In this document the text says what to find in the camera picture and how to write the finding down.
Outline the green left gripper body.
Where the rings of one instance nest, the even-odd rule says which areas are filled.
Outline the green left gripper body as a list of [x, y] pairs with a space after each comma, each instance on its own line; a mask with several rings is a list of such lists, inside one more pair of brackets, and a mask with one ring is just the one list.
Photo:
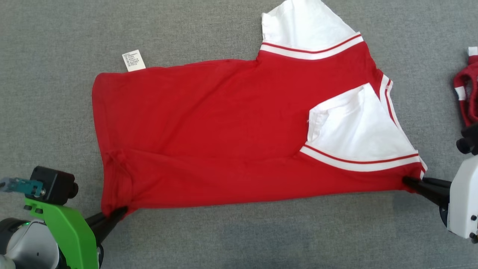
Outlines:
[[98, 269], [97, 242], [79, 211], [25, 198], [30, 214], [46, 223], [71, 269]]

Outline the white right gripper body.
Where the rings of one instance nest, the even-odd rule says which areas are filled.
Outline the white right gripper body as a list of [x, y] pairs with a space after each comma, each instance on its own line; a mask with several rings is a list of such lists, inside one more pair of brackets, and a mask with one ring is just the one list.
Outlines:
[[447, 229], [451, 233], [477, 239], [478, 156], [464, 160], [450, 187]]

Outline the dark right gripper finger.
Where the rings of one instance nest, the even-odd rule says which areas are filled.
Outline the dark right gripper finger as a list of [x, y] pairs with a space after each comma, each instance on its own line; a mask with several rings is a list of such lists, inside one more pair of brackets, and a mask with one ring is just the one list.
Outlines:
[[423, 182], [422, 179], [406, 176], [403, 177], [403, 183], [418, 194], [427, 198], [429, 201], [435, 203], [437, 206], [448, 206], [451, 187], [442, 188], [433, 186]]
[[436, 179], [436, 178], [432, 178], [432, 177], [424, 177], [422, 179], [422, 181], [427, 183], [427, 184], [442, 187], [442, 188], [450, 188], [451, 184], [452, 184], [452, 182], [450, 182], [450, 181], [443, 180], [443, 179]]

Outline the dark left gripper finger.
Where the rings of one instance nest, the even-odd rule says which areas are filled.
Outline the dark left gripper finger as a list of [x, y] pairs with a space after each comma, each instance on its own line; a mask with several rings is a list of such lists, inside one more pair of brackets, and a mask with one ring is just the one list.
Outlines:
[[103, 243], [115, 226], [123, 219], [125, 214], [126, 213], [111, 213], [109, 216], [105, 216], [103, 213], [97, 213], [89, 217], [89, 228], [94, 233], [97, 246]]
[[104, 214], [103, 212], [96, 213], [95, 215], [89, 217], [89, 225], [99, 225], [101, 223], [106, 223], [109, 221], [121, 221], [128, 211], [128, 207], [120, 207], [114, 209], [111, 213]]

